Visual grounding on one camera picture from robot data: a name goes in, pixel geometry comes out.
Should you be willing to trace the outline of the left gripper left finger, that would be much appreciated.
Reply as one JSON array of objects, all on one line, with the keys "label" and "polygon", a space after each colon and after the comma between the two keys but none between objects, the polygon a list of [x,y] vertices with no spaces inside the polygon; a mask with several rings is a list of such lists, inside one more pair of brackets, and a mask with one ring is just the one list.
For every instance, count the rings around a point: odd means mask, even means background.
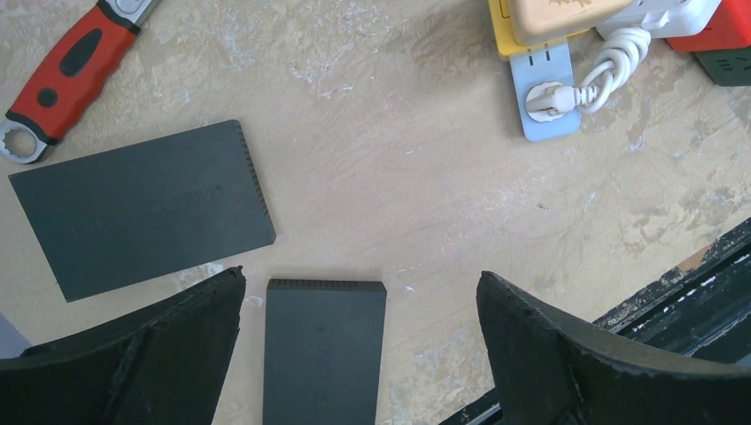
[{"label": "left gripper left finger", "polygon": [[209,424],[246,280],[231,267],[94,328],[1,363],[4,424]]}]

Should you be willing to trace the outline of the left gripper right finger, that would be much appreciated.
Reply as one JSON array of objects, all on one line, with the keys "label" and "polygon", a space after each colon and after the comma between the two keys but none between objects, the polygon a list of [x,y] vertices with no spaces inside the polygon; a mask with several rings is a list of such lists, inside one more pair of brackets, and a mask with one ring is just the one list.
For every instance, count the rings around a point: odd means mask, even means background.
[{"label": "left gripper right finger", "polygon": [[747,424],[747,368],[632,341],[492,272],[476,303],[507,424]]}]

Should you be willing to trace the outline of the adjustable wrench red handle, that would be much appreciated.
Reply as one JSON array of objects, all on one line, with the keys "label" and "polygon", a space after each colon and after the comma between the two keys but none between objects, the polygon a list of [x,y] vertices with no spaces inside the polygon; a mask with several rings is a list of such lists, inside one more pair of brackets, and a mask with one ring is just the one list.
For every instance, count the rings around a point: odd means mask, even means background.
[{"label": "adjustable wrench red handle", "polygon": [[98,1],[48,52],[1,124],[1,156],[14,164],[42,159],[77,124],[159,3]]}]

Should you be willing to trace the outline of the white power strip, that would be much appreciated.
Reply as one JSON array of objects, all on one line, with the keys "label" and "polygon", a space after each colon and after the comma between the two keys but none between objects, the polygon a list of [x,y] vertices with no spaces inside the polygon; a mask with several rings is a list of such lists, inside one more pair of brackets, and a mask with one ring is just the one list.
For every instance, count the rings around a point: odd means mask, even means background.
[{"label": "white power strip", "polygon": [[714,16],[720,0],[637,0],[595,27],[602,36],[621,27],[641,27],[653,38],[697,35]]}]

